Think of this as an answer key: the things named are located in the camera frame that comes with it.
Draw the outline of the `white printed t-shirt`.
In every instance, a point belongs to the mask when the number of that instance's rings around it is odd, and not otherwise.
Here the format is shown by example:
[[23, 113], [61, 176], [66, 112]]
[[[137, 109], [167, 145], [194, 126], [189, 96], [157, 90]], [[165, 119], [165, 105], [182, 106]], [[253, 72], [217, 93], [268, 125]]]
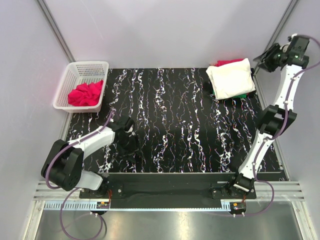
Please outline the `white printed t-shirt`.
[[219, 67], [211, 65], [206, 73], [217, 100], [230, 99], [256, 90], [248, 58]]

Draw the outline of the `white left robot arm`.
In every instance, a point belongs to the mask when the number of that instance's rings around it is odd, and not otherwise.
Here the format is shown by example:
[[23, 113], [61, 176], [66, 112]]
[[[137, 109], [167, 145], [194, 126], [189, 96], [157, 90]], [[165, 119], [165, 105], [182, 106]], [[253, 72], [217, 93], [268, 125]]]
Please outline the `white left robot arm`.
[[115, 144], [121, 159], [135, 163], [141, 154], [141, 145], [134, 128], [133, 119], [121, 116], [117, 121], [107, 121], [80, 138], [71, 141], [56, 140], [41, 169], [41, 176], [47, 187], [67, 192], [75, 188], [99, 190], [104, 177], [83, 170], [84, 160], [99, 149]]

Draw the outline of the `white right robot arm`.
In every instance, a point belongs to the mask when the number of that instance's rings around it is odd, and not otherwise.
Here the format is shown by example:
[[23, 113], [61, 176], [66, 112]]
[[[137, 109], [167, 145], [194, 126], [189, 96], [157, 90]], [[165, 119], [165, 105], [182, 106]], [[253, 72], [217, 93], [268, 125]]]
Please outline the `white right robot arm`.
[[296, 120], [294, 98], [309, 64], [309, 57], [305, 54], [309, 43], [308, 36], [293, 34], [288, 37], [287, 44], [274, 43], [254, 58], [258, 67], [269, 73], [280, 68], [280, 83], [273, 104], [262, 111], [252, 147], [229, 183], [229, 191], [247, 194], [252, 190], [258, 168], [270, 145]]

